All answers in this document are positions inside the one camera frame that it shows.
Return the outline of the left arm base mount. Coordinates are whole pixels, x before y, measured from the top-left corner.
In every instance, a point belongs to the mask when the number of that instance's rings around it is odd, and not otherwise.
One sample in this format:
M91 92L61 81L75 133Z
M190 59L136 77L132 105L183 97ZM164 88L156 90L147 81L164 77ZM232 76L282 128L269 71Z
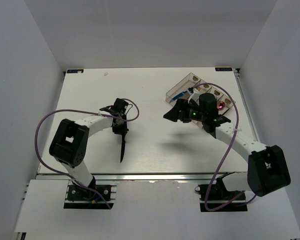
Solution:
M116 184L96 184L95 192L79 187L70 182L66 189L63 208L72 210L110 210L115 203L117 194Z

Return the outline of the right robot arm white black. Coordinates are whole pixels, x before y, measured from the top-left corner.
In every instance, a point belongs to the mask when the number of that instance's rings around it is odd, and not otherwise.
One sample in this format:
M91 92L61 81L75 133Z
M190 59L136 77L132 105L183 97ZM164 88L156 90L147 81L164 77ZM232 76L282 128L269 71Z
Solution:
M201 94L198 102L178 99L163 118L172 122L199 122L206 133L246 160L246 172L226 173L216 179L215 192L219 198L226 200L234 191L250 191L263 197L291 184L283 150L278 145L255 141L240 131L230 119L219 114L213 94Z

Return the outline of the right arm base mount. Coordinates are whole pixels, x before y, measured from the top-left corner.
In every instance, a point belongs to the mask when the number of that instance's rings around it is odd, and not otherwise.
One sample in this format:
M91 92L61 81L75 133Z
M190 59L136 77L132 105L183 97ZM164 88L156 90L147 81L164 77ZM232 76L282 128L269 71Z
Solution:
M208 189L208 184L200 184L194 188L194 192L199 195L199 205L200 211L202 213L207 213L205 207L205 196ZM227 191L222 193L221 190L214 184L211 186L209 196L207 199L207 206L211 209L217 208L222 204L227 203L234 197L240 194L240 191ZM243 193L236 200L228 204L227 206L217 210L216 212L247 212L248 207L246 205L246 195Z

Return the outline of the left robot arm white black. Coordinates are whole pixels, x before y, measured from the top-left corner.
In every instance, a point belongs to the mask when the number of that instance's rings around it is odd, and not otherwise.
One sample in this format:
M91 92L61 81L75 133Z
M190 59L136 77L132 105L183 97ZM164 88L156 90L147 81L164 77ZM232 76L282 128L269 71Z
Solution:
M49 154L74 177L72 182L79 186L78 193L86 200L93 198L96 193L95 179L84 162L88 139L102 130L111 128L115 135L121 136L122 161L126 147L125 137L129 131L126 122L128 105L127 101L117 98L113 105L101 108L97 115L76 121L63 119L53 137Z

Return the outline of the black handle silver knife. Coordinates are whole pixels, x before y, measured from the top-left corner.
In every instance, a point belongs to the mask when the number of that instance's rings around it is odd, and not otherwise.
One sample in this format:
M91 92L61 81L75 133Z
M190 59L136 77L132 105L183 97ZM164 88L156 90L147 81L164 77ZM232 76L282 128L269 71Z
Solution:
M120 149L120 163L124 159L125 149L126 149L126 133L121 135L121 149Z

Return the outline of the blue iridescent knife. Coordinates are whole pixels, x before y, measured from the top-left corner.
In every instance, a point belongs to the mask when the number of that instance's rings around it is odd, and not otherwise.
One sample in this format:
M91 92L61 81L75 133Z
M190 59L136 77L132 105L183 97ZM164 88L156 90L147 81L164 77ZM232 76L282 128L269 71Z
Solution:
M169 103L172 103L172 102L178 100L179 98L183 97L183 96L184 96L185 94L187 94L187 93L188 93L187 90L178 93L176 96L174 96L174 97L169 101Z

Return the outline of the iridescent purple spoon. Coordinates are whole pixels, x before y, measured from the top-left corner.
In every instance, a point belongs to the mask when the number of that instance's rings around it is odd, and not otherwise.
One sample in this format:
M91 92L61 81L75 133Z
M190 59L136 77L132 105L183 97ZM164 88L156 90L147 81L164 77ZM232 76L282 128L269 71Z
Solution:
M222 109L224 109L225 106L226 106L226 104L225 104L223 101L219 101L219 102L217 103L217 109L218 109L219 111L221 111Z

